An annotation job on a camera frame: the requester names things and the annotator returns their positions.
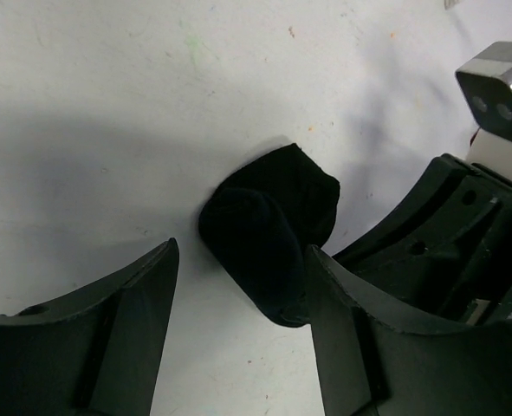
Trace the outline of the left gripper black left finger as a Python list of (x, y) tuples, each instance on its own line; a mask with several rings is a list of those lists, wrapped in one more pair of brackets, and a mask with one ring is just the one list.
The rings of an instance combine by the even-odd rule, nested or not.
[(178, 278), (170, 239), (108, 276), (0, 315), (0, 415), (147, 415)]

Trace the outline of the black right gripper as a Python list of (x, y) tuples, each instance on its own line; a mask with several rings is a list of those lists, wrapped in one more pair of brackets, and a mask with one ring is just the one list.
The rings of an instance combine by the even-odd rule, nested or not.
[(335, 256), (413, 307), (464, 321), (512, 317), (512, 182), (449, 154), (436, 157), (395, 209)]

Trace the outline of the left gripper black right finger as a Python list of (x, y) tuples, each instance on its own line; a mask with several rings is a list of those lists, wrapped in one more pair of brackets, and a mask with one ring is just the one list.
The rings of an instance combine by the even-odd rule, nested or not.
[(512, 319), (470, 326), (424, 312), (318, 248), (305, 255), (328, 415), (512, 415)]

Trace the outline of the black sock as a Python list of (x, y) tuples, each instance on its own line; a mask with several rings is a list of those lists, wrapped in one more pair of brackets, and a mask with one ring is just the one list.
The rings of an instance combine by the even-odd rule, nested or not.
[(198, 217), (198, 234), (226, 272), (273, 323), (309, 323), (304, 250), (334, 229), (339, 181), (296, 144), (233, 172)]

